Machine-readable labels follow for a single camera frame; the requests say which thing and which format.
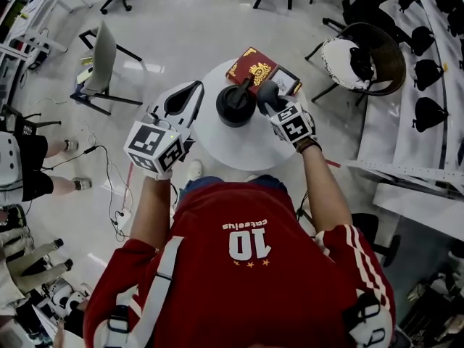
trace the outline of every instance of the white sneaker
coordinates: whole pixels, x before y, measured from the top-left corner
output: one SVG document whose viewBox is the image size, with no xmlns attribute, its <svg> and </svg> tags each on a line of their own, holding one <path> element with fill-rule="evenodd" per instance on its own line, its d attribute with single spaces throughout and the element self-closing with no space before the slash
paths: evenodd
<svg viewBox="0 0 464 348">
<path fill-rule="evenodd" d="M 72 154 L 79 149 L 79 142 L 78 141 L 71 141 L 69 139 L 65 139 L 66 148 L 65 152 Z"/>
<path fill-rule="evenodd" d="M 251 174 L 247 179 L 245 179 L 245 183 L 248 183 L 250 181 L 252 181 L 253 179 L 256 179 L 258 178 L 258 176 L 256 174 Z"/>
<path fill-rule="evenodd" d="M 195 159 L 190 163 L 187 170 L 187 182 L 195 181 L 203 176 L 203 165 L 199 159 Z"/>
<path fill-rule="evenodd" d="M 75 184 L 76 191 L 85 191 L 92 187 L 92 181 L 88 178 L 74 178 L 72 181 Z"/>
</svg>

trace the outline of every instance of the white chair seat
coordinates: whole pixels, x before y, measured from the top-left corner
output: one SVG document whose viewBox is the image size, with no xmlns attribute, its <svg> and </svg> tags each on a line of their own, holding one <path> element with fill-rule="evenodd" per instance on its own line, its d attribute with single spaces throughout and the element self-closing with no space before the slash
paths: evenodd
<svg viewBox="0 0 464 348">
<path fill-rule="evenodd" d="M 351 48 L 358 46 L 344 38 L 331 38 L 322 46 L 322 60 L 332 80 L 349 90 L 366 90 L 369 80 L 359 78 L 351 67 Z"/>
</svg>

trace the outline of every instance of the shorts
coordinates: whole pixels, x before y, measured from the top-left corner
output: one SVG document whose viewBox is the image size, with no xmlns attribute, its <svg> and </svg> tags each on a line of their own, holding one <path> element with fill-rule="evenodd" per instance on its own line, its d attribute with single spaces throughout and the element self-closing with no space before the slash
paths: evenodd
<svg viewBox="0 0 464 348">
<path fill-rule="evenodd" d="M 30 201 L 53 193 L 53 181 L 41 172 L 49 143 L 44 136 L 17 136 L 22 171 L 22 200 Z"/>
</svg>

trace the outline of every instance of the white desk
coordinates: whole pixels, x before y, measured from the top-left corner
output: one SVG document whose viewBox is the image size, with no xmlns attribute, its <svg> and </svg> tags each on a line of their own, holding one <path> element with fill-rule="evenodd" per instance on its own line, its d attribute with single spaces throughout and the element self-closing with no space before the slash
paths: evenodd
<svg viewBox="0 0 464 348">
<path fill-rule="evenodd" d="M 88 8 L 92 8 L 92 5 L 89 4 L 86 0 L 81 0 Z M 57 50 L 66 52 L 67 48 L 57 43 L 56 41 L 51 40 L 46 35 L 41 35 L 39 30 L 41 26 L 46 22 L 48 16 L 50 15 L 51 11 L 55 8 L 58 4 L 63 9 L 67 10 L 69 13 L 72 12 L 71 8 L 68 7 L 65 3 L 61 0 L 53 0 L 50 4 L 48 10 L 43 15 L 40 22 L 36 22 L 37 17 L 40 16 L 39 12 L 41 12 L 44 5 L 49 2 L 49 0 L 33 0 L 32 2 L 26 5 L 21 13 L 24 14 L 27 18 L 22 17 L 19 15 L 13 23 L 11 27 L 6 42 L 10 42 L 11 40 L 19 40 L 24 42 L 27 45 L 31 45 L 34 48 L 40 49 L 46 53 L 49 53 L 50 50 L 40 45 L 42 43 L 50 45 L 52 48 Z"/>
<path fill-rule="evenodd" d="M 196 138 L 211 156 L 227 166 L 250 172 L 267 170 L 290 158 L 295 148 L 274 134 L 269 119 L 257 107 L 249 123 L 240 128 L 230 128 L 220 120 L 216 98 L 226 86 L 233 85 L 225 73 L 235 61 L 222 63 L 203 79 L 202 106 L 194 121 Z M 302 89 L 297 100 L 307 109 Z"/>
</svg>

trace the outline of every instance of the round white table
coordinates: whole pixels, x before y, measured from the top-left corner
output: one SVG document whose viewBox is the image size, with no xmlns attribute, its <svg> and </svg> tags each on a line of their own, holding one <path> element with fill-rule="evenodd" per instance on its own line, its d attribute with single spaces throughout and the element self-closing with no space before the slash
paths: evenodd
<svg viewBox="0 0 464 348">
<path fill-rule="evenodd" d="M 225 74 L 236 60 L 222 63 L 204 77 L 204 96 L 194 130 L 198 142 L 223 164 L 250 172 L 267 170 L 290 158 L 295 148 L 274 134 L 269 119 L 257 107 L 249 123 L 240 128 L 231 128 L 220 120 L 216 98 L 226 86 L 233 85 Z M 307 109 L 302 89 L 297 100 Z"/>
</svg>

